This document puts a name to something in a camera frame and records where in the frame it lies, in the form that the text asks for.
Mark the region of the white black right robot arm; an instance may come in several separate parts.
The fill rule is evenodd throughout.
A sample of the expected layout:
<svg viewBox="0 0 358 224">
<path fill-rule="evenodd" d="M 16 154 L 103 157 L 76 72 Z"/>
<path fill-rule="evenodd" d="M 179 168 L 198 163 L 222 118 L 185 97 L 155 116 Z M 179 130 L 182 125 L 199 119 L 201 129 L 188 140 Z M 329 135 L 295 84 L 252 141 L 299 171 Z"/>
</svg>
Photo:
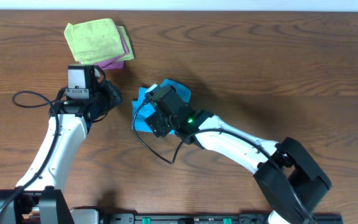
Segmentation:
<svg viewBox="0 0 358 224">
<path fill-rule="evenodd" d="M 258 138 L 208 110 L 194 110 L 167 85 L 145 92 L 154 112 L 145 120 L 156 137 L 173 131 L 181 144 L 220 153 L 250 171 L 272 208 L 269 223 L 317 223 L 313 211 L 332 182 L 300 142 Z"/>
</svg>

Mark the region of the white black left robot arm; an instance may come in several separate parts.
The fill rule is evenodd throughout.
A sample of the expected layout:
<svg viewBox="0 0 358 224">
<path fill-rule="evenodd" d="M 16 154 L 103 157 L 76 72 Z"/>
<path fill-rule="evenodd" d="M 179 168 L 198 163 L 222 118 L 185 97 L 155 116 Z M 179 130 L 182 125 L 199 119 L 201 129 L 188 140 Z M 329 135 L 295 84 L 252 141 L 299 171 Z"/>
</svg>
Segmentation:
<svg viewBox="0 0 358 224">
<path fill-rule="evenodd" d="M 64 199 L 67 177 L 92 124 L 122 103 L 121 92 L 97 65 L 69 65 L 68 85 L 49 107 L 40 149 L 14 189 L 0 190 L 0 223 L 74 223 Z"/>
</svg>

